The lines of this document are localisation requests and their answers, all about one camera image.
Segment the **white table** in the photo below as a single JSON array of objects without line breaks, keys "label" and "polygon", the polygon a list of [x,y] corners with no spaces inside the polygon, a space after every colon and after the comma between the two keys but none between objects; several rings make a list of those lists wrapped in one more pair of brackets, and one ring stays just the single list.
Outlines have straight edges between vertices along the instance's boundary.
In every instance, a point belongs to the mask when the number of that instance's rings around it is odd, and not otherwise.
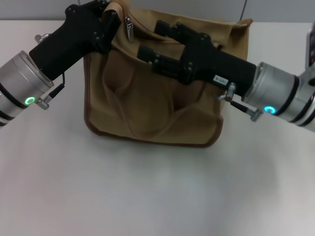
[{"label": "white table", "polygon": [[[0,65],[62,22],[0,21]],[[310,24],[254,23],[249,61],[304,68]],[[207,149],[100,138],[83,121],[83,63],[49,111],[0,131],[1,236],[314,236],[315,134],[226,106]]]}]

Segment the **gray wall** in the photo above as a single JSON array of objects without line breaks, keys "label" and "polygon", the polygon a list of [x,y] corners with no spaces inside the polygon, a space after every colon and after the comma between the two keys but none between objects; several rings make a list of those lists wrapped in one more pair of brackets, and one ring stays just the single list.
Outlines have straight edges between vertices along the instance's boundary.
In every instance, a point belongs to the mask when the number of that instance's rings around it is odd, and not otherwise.
[{"label": "gray wall", "polygon": [[[131,0],[149,8],[197,18],[238,21],[245,0]],[[64,19],[65,8],[78,0],[0,0],[0,19]],[[257,22],[313,22],[315,0],[248,0],[244,18]]]}]

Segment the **metal zipper pull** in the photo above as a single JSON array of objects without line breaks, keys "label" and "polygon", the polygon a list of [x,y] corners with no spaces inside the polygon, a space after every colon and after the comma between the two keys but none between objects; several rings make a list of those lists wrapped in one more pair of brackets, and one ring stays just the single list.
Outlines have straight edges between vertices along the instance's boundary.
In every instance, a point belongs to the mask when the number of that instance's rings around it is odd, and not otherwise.
[{"label": "metal zipper pull", "polygon": [[125,17],[127,36],[130,43],[133,43],[133,23],[129,16]]}]

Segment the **black cable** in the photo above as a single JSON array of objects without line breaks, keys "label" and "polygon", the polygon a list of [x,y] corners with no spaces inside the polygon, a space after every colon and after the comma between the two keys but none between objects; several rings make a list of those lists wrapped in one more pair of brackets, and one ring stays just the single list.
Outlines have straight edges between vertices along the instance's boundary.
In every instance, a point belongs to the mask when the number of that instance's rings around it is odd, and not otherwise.
[{"label": "black cable", "polygon": [[237,102],[232,101],[231,105],[235,108],[237,108],[238,110],[240,110],[241,112],[246,113],[248,111],[248,107],[243,106],[242,104],[239,104]]},{"label": "black cable", "polygon": [[63,73],[63,86],[65,85],[65,75]]},{"label": "black cable", "polygon": [[247,0],[245,0],[245,3],[244,3],[244,6],[243,6],[243,10],[242,10],[242,14],[241,14],[240,21],[243,19],[243,15],[244,15],[244,11],[245,11],[245,8],[246,8],[246,4],[247,4]]}]

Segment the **tan canvas bag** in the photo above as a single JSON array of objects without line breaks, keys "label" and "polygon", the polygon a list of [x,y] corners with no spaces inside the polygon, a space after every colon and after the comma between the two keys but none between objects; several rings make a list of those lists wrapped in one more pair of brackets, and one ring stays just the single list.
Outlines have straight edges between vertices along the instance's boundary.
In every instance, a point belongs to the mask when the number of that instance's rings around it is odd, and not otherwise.
[{"label": "tan canvas bag", "polygon": [[116,0],[114,8],[122,19],[129,15],[134,25],[134,42],[126,34],[125,21],[112,42],[112,51],[84,58],[85,122],[101,136],[134,141],[208,147],[220,136],[223,102],[216,97],[221,89],[195,81],[184,86],[154,74],[151,66],[137,59],[140,45],[161,55],[180,59],[184,46],[173,39],[154,34],[157,20],[177,22],[211,36],[221,50],[247,59],[249,25],[205,21],[151,10],[130,10],[126,0]]}]

